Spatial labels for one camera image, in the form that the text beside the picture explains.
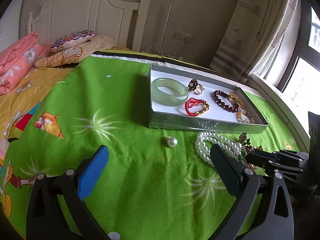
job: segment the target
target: window frame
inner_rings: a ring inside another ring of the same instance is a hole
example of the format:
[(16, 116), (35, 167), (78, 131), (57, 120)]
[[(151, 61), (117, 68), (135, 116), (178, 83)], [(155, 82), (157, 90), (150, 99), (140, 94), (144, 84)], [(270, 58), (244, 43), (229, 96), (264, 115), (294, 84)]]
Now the window frame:
[(311, 5), (309, 0), (301, 0), (300, 26), (296, 45), (294, 47), (291, 59), (286, 70), (277, 86), (277, 89), (283, 92), (290, 81), (299, 58), (304, 59), (316, 70), (320, 71), (320, 53), (309, 46), (309, 37), (311, 33)]

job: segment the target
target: white door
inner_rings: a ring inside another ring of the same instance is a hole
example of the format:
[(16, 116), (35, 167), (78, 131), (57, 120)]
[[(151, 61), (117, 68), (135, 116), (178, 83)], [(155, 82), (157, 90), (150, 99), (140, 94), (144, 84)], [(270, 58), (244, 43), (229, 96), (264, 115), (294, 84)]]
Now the white door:
[(19, 39), (19, 18), (22, 0), (12, 0), (0, 19), (0, 52)]

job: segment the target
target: pearl necklace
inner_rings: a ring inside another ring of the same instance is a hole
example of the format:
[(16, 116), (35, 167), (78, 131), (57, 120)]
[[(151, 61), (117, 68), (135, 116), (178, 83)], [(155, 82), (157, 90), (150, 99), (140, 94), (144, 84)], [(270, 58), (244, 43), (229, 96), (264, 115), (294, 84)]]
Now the pearl necklace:
[(214, 167), (214, 165), (210, 159), (210, 149), (205, 145), (205, 141), (218, 144), (229, 157), (236, 159), (241, 165), (244, 164), (243, 157), (241, 155), (241, 143), (232, 142), (217, 133), (199, 132), (195, 142), (196, 153), (212, 167)]

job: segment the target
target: gray box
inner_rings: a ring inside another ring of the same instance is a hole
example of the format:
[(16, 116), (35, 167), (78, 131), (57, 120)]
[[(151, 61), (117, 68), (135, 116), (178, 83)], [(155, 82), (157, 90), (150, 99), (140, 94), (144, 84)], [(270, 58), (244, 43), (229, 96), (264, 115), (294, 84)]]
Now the gray box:
[(261, 133), (268, 127), (268, 122), (265, 120), (263, 115), (257, 109), (257, 107), (252, 103), (248, 96), (243, 92), (240, 87), (225, 83), (220, 80), (216, 80), (210, 77), (206, 77), (200, 74), (190, 73), (177, 68), (169, 68), (166, 66), (160, 66), (156, 64), (151, 64), (149, 71), (149, 88), (151, 90), (151, 82), (153, 79), (158, 77), (168, 77), (178, 80), (187, 86), (187, 83), (191, 79), (196, 79), (200, 84), (206, 83), (207, 86), (203, 85), (207, 94), (203, 93), (203, 97), (208, 98), (209, 91), (213, 90), (215, 86), (222, 87), (223, 90), (228, 93), (233, 90), (242, 101), (244, 102), (245, 109), (252, 115), (255, 120), (255, 124), (240, 123), (235, 118), (235, 113), (230, 113), (220, 106), (218, 106), (212, 99), (201, 98), (201, 96), (196, 96), (190, 93), (189, 98), (199, 98), (206, 100), (209, 105), (209, 111), (197, 117), (192, 117), (187, 115), (184, 110), (184, 104), (178, 106), (157, 106), (158, 104), (152, 102), (150, 97), (150, 116), (148, 126), (151, 128), (160, 129), (172, 129), (172, 130), (191, 130), (191, 131), (213, 131), (213, 132), (247, 132), (247, 133)]

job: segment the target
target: pink blanket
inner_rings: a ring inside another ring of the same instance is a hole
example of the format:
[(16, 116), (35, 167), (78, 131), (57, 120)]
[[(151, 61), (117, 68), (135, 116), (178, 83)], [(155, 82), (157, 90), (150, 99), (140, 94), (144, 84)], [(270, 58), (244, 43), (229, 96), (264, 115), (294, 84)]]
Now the pink blanket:
[(36, 32), (0, 53), (0, 95), (12, 92), (39, 57), (51, 54), (50, 44), (38, 44)]

